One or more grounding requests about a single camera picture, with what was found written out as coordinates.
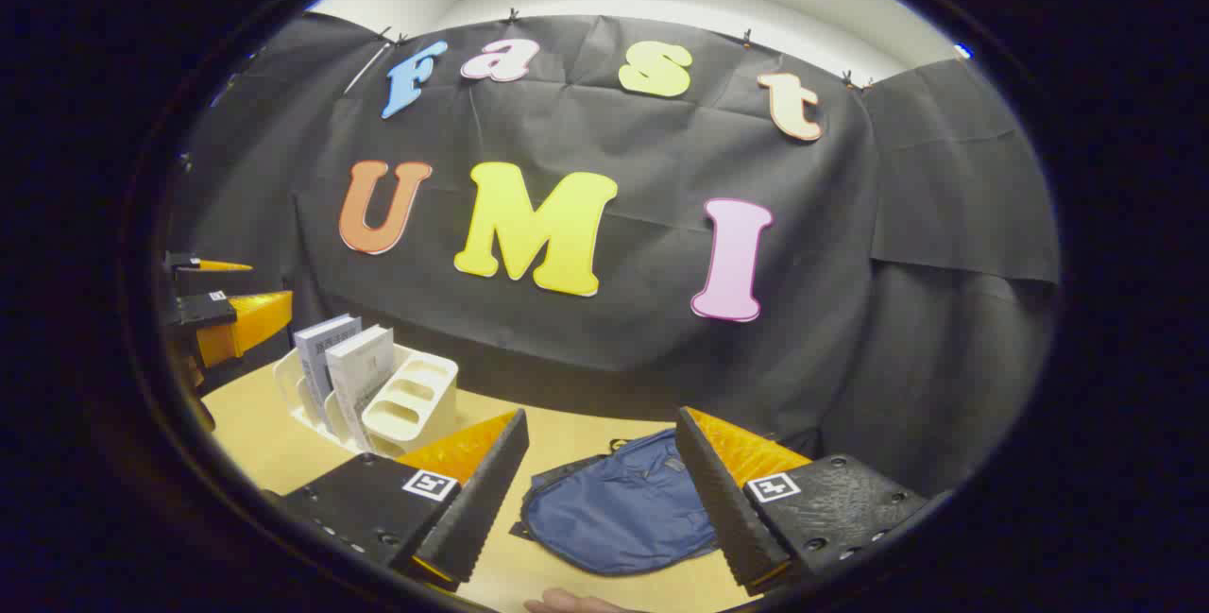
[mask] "orange letter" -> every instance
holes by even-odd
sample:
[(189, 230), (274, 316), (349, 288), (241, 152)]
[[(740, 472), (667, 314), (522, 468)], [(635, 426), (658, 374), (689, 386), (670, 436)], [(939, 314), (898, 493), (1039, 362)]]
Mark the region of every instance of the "orange letter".
[(365, 254), (391, 251), (407, 226), (407, 215), (411, 213), (411, 204), (416, 198), (420, 183), (432, 174), (432, 166), (423, 162), (403, 162), (398, 166), (394, 169), (394, 175), (399, 179), (399, 184), (394, 190), (394, 199), (391, 201), (391, 212), (381, 226), (370, 229), (365, 221), (365, 210), (370, 206), (370, 197), (374, 195), (377, 179), (386, 177), (386, 163), (358, 162), (354, 164), (352, 169), (353, 181), (348, 185), (345, 207), (340, 210), (340, 238), (345, 239), (346, 245), (355, 251)]
[(779, 71), (757, 76), (756, 81), (760, 87), (768, 87), (768, 106), (777, 129), (803, 140), (816, 140), (823, 135), (817, 123), (808, 121), (803, 105), (804, 102), (818, 105), (818, 97), (810, 88), (802, 87), (798, 75)]

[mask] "gray book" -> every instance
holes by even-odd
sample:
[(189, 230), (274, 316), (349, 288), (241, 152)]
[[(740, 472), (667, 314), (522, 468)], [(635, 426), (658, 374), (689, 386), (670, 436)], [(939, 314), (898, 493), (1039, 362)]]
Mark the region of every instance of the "gray book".
[(377, 452), (361, 424), (361, 412), (394, 372), (394, 330), (374, 325), (329, 347), (328, 369), (353, 440), (361, 450)]
[(328, 414), (323, 407), (324, 400), (331, 393), (331, 377), (328, 374), (326, 352), (329, 347), (334, 347), (346, 339), (357, 335), (360, 330), (361, 319), (359, 317), (349, 317), (345, 313), (343, 316), (332, 317), (331, 320), (324, 320), (318, 325), (311, 325), (305, 330), (294, 332), (294, 346), (297, 347), (299, 362), (302, 364), (302, 372), (306, 375), (307, 394), (311, 397), (312, 403), (314, 403), (314, 410), (323, 418), (323, 423), (326, 424), (329, 432), (331, 430), (331, 423), (328, 422)]

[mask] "blue letter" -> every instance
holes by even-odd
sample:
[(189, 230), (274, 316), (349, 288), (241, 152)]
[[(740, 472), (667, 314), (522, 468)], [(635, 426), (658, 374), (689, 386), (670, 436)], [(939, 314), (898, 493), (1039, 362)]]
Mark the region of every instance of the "blue letter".
[(433, 58), (445, 53), (445, 50), (449, 48), (450, 46), (445, 41), (436, 41), (435, 45), (428, 46), (427, 50), (391, 68), (387, 74), (391, 80), (391, 100), (382, 110), (382, 118), (391, 117), (418, 99), (420, 89), (416, 88), (416, 85), (427, 82), (428, 76), (433, 74)]

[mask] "human hand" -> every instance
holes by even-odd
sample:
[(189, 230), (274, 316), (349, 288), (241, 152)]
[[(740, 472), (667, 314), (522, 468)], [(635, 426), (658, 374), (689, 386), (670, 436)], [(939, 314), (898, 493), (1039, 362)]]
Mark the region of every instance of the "human hand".
[(542, 601), (531, 598), (525, 608), (530, 613), (637, 613), (595, 596), (575, 596), (562, 588), (545, 590)]

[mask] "letter i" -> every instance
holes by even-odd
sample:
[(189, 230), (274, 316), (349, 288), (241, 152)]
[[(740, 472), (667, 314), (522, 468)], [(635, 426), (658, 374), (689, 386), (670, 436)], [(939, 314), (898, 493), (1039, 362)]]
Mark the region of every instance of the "letter i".
[(737, 199), (711, 199), (705, 213), (713, 220), (713, 251), (705, 289), (693, 297), (693, 313), (718, 320), (748, 323), (759, 317), (752, 297), (756, 248), (760, 231), (773, 224), (773, 213), (759, 204)]

